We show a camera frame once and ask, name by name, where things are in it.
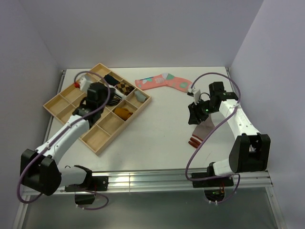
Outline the black white striped rolled sock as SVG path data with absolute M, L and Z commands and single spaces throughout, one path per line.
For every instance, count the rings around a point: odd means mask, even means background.
M 121 99 L 120 98 L 117 98 L 117 97 L 114 97 L 112 99 L 110 99 L 108 102 L 107 102 L 107 106 L 116 106 L 117 104 L 119 104 L 121 102 Z

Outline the aluminium frame rail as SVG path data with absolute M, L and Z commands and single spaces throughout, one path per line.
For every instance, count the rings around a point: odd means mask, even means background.
M 187 191 L 193 189 L 191 181 L 187 180 L 183 169 L 147 170 L 127 172 L 98 172 L 94 176 L 109 178 L 107 190 L 109 193 Z M 239 188 L 272 187 L 269 173 L 242 173 Z

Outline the brown argyle rolled sock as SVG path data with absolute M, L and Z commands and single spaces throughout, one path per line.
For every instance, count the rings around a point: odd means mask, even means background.
M 115 87 L 124 95 L 129 95 L 134 90 L 132 85 L 129 85 L 124 81 L 119 82 Z

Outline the grey rolled sock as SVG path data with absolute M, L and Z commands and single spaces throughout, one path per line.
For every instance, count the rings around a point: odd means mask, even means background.
M 144 103 L 147 100 L 147 97 L 138 90 L 136 90 L 134 92 L 134 95 L 135 95 L 137 101 L 140 103 Z

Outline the mustard yellow rolled sock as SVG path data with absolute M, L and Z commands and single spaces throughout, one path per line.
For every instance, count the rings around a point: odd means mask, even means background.
M 133 112 L 124 107 L 115 108 L 114 113 L 124 121 L 128 120 L 133 115 Z

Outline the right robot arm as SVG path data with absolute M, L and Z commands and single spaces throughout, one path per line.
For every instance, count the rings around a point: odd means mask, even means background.
M 227 92 L 222 82 L 214 82 L 209 85 L 209 100 L 203 100 L 201 91 L 195 88 L 188 89 L 187 94 L 194 98 L 194 102 L 188 105 L 188 124 L 196 126 L 189 140 L 190 145 L 198 149 L 204 139 L 212 135 L 217 125 L 212 122 L 211 116 L 217 112 L 224 116 L 222 122 L 229 125 L 235 138 L 228 158 L 211 162 L 203 175 L 192 174 L 195 182 L 217 186 L 229 175 L 266 170 L 271 139 L 252 125 L 239 105 L 236 93 Z

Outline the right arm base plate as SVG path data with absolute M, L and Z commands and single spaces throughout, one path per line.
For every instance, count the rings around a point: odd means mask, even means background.
M 208 178 L 209 175 L 207 172 L 198 172 L 198 173 L 192 173 L 193 179 L 199 179 L 199 178 Z M 200 188 L 200 187 L 232 187 L 234 185 L 233 179 L 228 177 L 221 177 L 221 178 L 215 178 L 215 179 L 208 179 L 208 180 L 202 180 L 202 181 L 193 181 L 193 187 L 194 188 Z

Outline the wooden divided tray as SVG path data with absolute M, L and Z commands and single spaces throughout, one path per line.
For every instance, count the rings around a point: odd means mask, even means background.
M 117 73 L 113 72 L 103 64 L 99 63 L 95 65 L 91 72 L 97 73 L 104 77 L 109 74 L 118 81 L 124 81 L 129 85 L 132 85 L 127 79 L 122 78 Z M 94 126 L 85 132 L 80 140 L 95 154 L 99 155 L 102 151 L 135 119 L 143 109 L 151 102 L 151 97 L 143 90 L 134 86 L 134 90 L 126 95 L 125 100 L 121 100 L 116 106 L 106 106 L 100 117 L 100 119 L 94 124 Z M 147 97 L 144 103 L 137 101 L 134 92 L 138 90 Z M 79 106 L 82 98 L 87 93 L 82 92 L 80 89 L 75 88 L 73 83 L 66 89 L 59 92 L 56 96 L 50 99 L 43 107 L 56 119 L 58 119 L 63 125 L 66 124 L 72 112 Z M 122 120 L 114 113 L 114 109 L 117 107 L 124 107 L 133 112 L 133 115 L 126 121 Z

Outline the dark teal rolled sock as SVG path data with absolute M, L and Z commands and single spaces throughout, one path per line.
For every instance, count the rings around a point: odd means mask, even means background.
M 115 79 L 114 77 L 112 77 L 111 75 L 107 74 L 104 76 L 105 81 L 111 85 L 111 86 L 116 86 L 117 84 L 120 83 L 120 81 L 118 81 L 117 79 Z

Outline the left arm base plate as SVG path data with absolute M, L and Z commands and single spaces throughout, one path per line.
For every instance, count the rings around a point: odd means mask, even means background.
M 78 185 L 69 185 L 64 188 L 66 192 L 76 191 L 106 191 L 108 188 L 109 177 L 108 176 L 93 176 L 90 183 L 86 187 L 80 187 Z

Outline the pink patterned sock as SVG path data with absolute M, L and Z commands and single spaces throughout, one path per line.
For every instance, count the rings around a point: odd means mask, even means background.
M 135 80 L 135 85 L 143 91 L 159 87 L 171 87 L 186 93 L 192 85 L 192 82 L 181 77 L 176 77 L 170 73 L 162 73 L 157 76 Z

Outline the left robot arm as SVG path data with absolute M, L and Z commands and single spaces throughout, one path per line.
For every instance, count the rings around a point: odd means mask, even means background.
M 76 165 L 60 170 L 58 164 L 74 142 L 100 119 L 112 97 L 113 92 L 108 84 L 90 84 L 85 103 L 73 111 L 67 123 L 36 150 L 27 149 L 22 153 L 18 186 L 24 185 L 47 196 L 63 186 L 90 189 L 93 184 L 90 169 Z

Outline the taupe sock with red stripes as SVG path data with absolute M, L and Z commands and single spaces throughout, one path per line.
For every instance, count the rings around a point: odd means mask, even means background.
M 188 141 L 188 144 L 194 148 L 198 148 L 198 146 L 214 128 L 215 126 L 212 122 L 212 118 L 209 116 L 205 121 L 196 126 Z

